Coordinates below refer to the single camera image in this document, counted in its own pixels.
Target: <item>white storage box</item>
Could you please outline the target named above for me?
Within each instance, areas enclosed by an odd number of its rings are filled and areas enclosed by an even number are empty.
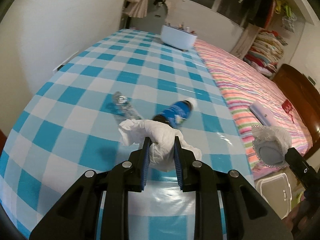
[[[289,214],[292,194],[285,173],[259,180],[256,189],[281,219]]]
[[[182,50],[189,50],[197,39],[197,35],[185,32],[176,27],[163,25],[161,40],[172,47]]]

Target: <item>checkered tablecloth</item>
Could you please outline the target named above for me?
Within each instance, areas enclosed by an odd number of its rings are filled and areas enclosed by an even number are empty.
[[[0,157],[0,200],[17,228],[30,232],[88,169],[112,169],[138,146],[122,146],[112,95],[120,91],[145,118],[176,101],[198,106],[180,130],[212,168],[253,182],[232,116],[195,50],[163,45],[158,35],[120,30],[58,71],[26,106]],[[195,193],[175,171],[150,169],[142,193],[129,193],[130,239],[193,239]]]

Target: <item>bottle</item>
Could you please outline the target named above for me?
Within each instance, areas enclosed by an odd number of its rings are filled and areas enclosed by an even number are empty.
[[[121,92],[117,91],[112,96],[113,103],[117,106],[119,112],[124,115],[127,119],[140,120],[143,119],[138,114],[137,110],[131,105],[129,100],[122,95]]]
[[[178,101],[167,109],[164,109],[160,114],[157,114],[152,120],[166,123],[172,128],[177,129],[178,125],[186,120],[196,106],[194,98],[188,98],[184,101]]]

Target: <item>metal rivet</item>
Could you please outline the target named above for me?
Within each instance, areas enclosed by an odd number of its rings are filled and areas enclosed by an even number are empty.
[[[194,161],[192,163],[192,166],[196,167],[196,168],[200,168],[202,166],[202,163],[200,161]]]
[[[126,162],[122,163],[122,167],[124,167],[124,168],[130,168],[131,165],[132,165],[132,163],[129,162],[129,161],[126,161]]]
[[[87,178],[91,178],[94,176],[94,171],[86,171],[84,174]]]
[[[239,177],[239,172],[236,171],[236,170],[231,170],[231,171],[229,172],[229,174],[230,174],[231,177],[234,177],[234,178]]]

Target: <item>brown wooden bed frame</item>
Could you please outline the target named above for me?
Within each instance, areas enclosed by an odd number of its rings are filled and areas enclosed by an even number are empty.
[[[305,75],[287,64],[272,81],[296,108],[311,134],[313,146],[304,156],[308,159],[320,148],[320,94]]]

